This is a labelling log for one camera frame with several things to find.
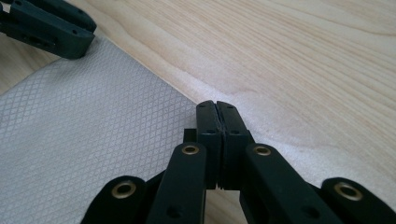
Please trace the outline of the grey diamond-pattern cloth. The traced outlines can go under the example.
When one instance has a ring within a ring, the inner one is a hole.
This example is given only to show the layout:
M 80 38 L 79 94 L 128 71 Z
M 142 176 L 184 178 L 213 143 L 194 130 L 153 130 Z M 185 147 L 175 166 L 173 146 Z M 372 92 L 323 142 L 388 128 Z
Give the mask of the grey diamond-pattern cloth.
M 0 95 L 0 224 L 79 224 L 110 180 L 166 168 L 195 104 L 104 38 Z

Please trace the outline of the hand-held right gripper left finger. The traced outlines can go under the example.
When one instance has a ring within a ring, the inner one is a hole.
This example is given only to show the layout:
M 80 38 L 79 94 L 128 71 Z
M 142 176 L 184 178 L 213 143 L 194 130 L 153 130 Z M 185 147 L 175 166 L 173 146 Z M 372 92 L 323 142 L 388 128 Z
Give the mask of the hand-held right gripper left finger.
M 206 187 L 214 189 L 219 181 L 222 138 L 218 110 L 213 101 L 205 101 L 196 106 L 196 128 L 185 129 L 183 141 L 199 143 L 206 148 Z

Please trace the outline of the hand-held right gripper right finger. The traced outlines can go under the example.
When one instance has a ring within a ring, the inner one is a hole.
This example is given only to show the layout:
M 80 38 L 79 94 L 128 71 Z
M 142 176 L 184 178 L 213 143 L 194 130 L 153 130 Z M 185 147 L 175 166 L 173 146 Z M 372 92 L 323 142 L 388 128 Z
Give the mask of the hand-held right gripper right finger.
M 223 130 L 223 150 L 219 186 L 225 190 L 240 190 L 242 159 L 247 145 L 253 142 L 250 131 L 237 108 L 217 102 Z

